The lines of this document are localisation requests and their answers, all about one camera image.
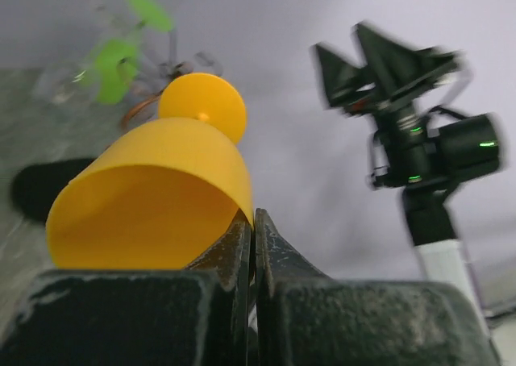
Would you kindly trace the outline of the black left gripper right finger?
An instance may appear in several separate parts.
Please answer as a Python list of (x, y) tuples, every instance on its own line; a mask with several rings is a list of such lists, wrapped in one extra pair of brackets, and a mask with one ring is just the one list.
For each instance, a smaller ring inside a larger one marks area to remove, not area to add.
[(338, 281), (255, 216), (263, 365), (497, 365), (469, 300), (428, 281)]

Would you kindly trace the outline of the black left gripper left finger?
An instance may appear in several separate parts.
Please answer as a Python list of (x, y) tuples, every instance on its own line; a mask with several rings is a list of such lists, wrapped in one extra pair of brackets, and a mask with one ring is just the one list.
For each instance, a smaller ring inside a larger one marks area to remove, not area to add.
[(52, 270), (21, 297), (4, 365), (245, 365), (252, 232), (238, 214), (174, 271)]

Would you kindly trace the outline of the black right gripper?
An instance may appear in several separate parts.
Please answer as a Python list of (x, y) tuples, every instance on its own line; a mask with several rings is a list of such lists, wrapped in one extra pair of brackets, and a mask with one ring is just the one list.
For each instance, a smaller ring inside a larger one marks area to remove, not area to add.
[(454, 52), (417, 50), (368, 23), (357, 23), (355, 33), (366, 61), (361, 68), (326, 44), (313, 46), (328, 106), (349, 116), (402, 106), (460, 69)]

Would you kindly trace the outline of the orange wine glass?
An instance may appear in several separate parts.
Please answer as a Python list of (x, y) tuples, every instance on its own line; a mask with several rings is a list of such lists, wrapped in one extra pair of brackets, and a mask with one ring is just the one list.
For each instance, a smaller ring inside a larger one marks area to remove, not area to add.
[(112, 143), (58, 194), (46, 222), (60, 269), (185, 267), (229, 228), (252, 221), (252, 184), (237, 148), (244, 101), (209, 73), (177, 78), (156, 119)]

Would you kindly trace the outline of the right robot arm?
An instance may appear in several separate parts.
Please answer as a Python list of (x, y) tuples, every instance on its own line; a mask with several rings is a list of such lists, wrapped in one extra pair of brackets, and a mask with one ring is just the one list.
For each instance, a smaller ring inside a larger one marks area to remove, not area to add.
[(327, 105), (375, 123), (369, 146), (382, 147), (387, 163), (379, 166), (375, 156), (368, 158), (369, 184), (401, 190), (406, 225), (427, 279), (454, 285), (480, 310), (446, 202), (463, 183), (500, 168), (493, 120), (452, 108), (470, 81), (458, 52), (416, 48), (366, 22), (357, 23), (354, 34), (362, 65), (323, 42), (312, 47)]

